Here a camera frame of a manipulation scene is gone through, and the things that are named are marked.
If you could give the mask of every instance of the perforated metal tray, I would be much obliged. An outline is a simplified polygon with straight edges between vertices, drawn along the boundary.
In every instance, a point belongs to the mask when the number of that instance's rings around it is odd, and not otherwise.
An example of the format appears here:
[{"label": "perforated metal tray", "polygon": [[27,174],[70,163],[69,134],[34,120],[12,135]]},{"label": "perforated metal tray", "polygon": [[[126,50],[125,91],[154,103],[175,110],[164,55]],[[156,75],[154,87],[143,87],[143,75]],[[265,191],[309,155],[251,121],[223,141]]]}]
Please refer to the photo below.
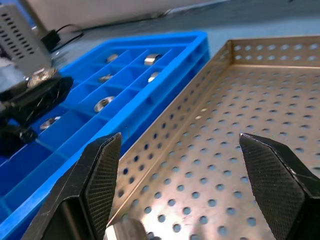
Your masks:
[{"label": "perforated metal tray", "polygon": [[111,223],[148,236],[274,239],[239,133],[288,145],[320,176],[320,37],[228,41],[122,157]]}]

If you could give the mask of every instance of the metal tray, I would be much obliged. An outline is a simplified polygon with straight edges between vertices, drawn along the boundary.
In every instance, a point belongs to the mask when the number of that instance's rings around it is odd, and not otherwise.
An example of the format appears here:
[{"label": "metal tray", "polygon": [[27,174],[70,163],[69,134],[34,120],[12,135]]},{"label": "metal tray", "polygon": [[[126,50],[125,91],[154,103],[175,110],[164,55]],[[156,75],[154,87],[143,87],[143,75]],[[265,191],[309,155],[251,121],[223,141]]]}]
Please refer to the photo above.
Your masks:
[{"label": "metal tray", "polygon": [[319,49],[319,36],[228,41],[120,160],[111,223],[139,219],[150,239],[274,239],[239,133],[288,145],[320,176]]}]

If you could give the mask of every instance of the black wire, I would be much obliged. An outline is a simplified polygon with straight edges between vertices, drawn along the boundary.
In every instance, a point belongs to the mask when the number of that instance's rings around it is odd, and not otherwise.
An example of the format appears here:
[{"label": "black wire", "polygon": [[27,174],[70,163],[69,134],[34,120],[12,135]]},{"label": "black wire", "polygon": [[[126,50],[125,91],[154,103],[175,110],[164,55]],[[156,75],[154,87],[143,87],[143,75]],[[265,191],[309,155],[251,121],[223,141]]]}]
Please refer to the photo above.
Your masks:
[{"label": "black wire", "polygon": [[85,34],[84,33],[84,30],[74,24],[67,24],[67,25],[64,25],[62,27],[60,27],[58,30],[56,30],[56,33],[60,32],[62,29],[65,29],[66,27],[76,27],[79,31],[81,31],[81,33],[71,39],[69,39],[68,41],[66,41],[65,43],[57,46],[56,48],[52,49],[50,52],[53,53],[55,51],[58,51],[60,49],[62,49],[63,47],[65,47],[66,45],[68,45],[69,43],[71,43],[72,41],[76,40],[76,39],[80,39],[83,37],[83,35]]}]

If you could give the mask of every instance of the black cable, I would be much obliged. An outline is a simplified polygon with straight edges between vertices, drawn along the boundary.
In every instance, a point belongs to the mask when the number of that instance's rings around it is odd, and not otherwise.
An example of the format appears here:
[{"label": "black cable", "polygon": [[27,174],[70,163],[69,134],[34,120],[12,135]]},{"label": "black cable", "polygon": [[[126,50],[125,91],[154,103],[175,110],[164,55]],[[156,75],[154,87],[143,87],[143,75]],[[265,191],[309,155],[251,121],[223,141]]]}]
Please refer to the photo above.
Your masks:
[{"label": "black cable", "polygon": [[67,27],[76,27],[78,31],[81,31],[81,33],[80,33],[79,35],[77,35],[77,36],[69,39],[69,40],[66,41],[65,43],[57,46],[56,48],[52,49],[52,50],[50,51],[51,53],[53,53],[53,52],[55,52],[55,51],[57,51],[57,50],[62,49],[63,47],[65,47],[66,45],[68,45],[69,43],[71,43],[72,41],[74,41],[74,40],[76,40],[76,39],[82,38],[83,35],[85,34],[85,33],[84,33],[84,30],[83,30],[82,28],[80,28],[80,27],[78,27],[78,26],[76,26],[76,25],[74,25],[74,24],[64,25],[64,26],[60,27],[58,30],[56,30],[55,32],[58,33],[58,32],[60,32],[62,29],[65,29],[65,28],[67,28]]}]

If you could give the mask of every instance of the blue plastic tray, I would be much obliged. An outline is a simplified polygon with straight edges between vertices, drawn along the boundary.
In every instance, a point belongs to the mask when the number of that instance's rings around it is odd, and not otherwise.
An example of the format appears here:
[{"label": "blue plastic tray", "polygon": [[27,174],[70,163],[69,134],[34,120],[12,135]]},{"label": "blue plastic tray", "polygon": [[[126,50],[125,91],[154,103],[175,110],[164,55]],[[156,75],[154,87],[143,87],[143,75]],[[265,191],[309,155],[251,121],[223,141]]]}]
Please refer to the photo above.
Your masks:
[{"label": "blue plastic tray", "polygon": [[[111,54],[118,58],[106,63]],[[144,65],[149,54],[162,57]],[[79,159],[84,147],[122,132],[125,152],[210,59],[207,34],[189,32],[107,41],[63,68],[74,87],[66,100],[33,124],[36,142],[0,159],[0,239],[19,239],[56,180]],[[154,81],[148,78],[160,72]],[[105,83],[99,77],[112,74]],[[99,113],[95,104],[115,96]],[[61,116],[47,130],[40,124]]]}]

